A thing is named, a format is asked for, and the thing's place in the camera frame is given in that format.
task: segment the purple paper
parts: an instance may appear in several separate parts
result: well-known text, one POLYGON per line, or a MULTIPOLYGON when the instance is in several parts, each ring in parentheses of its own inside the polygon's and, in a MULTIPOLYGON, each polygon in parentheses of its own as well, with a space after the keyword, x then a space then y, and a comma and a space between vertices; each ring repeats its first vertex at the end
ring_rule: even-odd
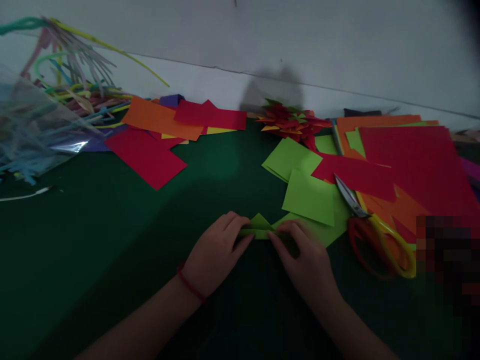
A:
POLYGON ((83 152, 88 152, 88 153, 97 153, 97 152, 106 152, 106 151, 112 151, 110 150, 105 144, 104 141, 108 139, 109 137, 112 137, 113 135, 119 134, 125 129, 127 129, 128 126, 125 125, 120 125, 114 128, 107 128, 107 129, 98 129, 100 130, 103 134, 109 134, 107 137, 104 138, 97 138, 93 137, 87 144, 81 149, 83 152))
POLYGON ((480 165, 468 161, 466 158, 463 157, 461 157, 460 160, 461 164, 463 165, 463 169, 468 174, 468 176, 480 182, 480 165))
POLYGON ((170 108, 178 108, 180 100, 185 100, 180 94, 162 96, 160 98, 160 105, 168 106, 170 108))

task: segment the hand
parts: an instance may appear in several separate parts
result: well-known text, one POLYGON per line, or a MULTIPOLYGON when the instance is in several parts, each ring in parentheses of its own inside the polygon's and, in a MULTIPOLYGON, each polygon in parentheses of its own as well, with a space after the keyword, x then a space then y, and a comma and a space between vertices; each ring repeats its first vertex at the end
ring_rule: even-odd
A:
POLYGON ((291 282, 316 315, 321 310, 328 311, 327 308, 335 305, 342 296, 332 273, 327 249, 301 220, 284 221, 277 231, 290 233, 300 250, 300 256, 293 258, 280 238, 272 232, 268 233, 291 282))
POLYGON ((254 235, 246 236, 234 249, 240 229, 248 224, 250 219, 230 211, 220 216, 196 242, 182 273, 203 296, 209 296, 219 287, 254 239, 254 235))

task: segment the white cable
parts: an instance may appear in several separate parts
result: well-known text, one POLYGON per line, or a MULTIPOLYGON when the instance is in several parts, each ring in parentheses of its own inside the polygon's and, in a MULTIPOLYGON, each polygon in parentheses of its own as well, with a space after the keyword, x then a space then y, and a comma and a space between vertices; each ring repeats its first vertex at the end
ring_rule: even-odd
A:
POLYGON ((44 187, 43 189, 38 190, 37 192, 31 194, 31 195, 25 195, 25 196, 17 196, 17 197, 4 197, 0 198, 0 201, 9 201, 9 200, 18 200, 18 199, 26 199, 26 198, 31 198, 32 196, 35 195, 40 195, 48 190, 50 190, 52 187, 44 187))

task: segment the scissors blade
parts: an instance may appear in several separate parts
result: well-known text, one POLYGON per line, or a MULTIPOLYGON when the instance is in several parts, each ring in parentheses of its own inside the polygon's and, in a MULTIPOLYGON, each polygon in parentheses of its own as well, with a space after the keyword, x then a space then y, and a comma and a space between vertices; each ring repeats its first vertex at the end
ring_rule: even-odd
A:
POLYGON ((346 203, 353 211, 353 214, 358 218, 369 218, 371 215, 362 209, 359 202, 357 201, 357 199, 355 199, 352 192, 347 187, 347 185, 345 185, 342 179, 339 178, 338 175, 335 173, 333 175, 335 176, 336 185, 338 186, 338 189, 340 190, 341 195, 343 196, 346 203))

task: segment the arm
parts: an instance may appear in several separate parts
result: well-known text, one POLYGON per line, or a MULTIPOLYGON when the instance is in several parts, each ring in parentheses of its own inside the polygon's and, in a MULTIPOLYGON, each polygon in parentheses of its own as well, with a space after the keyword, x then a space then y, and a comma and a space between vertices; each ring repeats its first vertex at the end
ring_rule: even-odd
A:
POLYGON ((300 249, 291 257, 278 236, 268 236, 293 285, 346 359, 398 359, 344 301, 332 273, 327 249, 300 220, 277 229, 290 233, 300 249))
MULTIPOLYGON (((253 240, 253 235, 247 236, 234 248, 241 227, 249 223, 231 211, 214 222, 193 247, 182 274, 203 296, 225 280, 253 240)), ((201 304, 176 275, 76 359, 154 359, 201 304)))

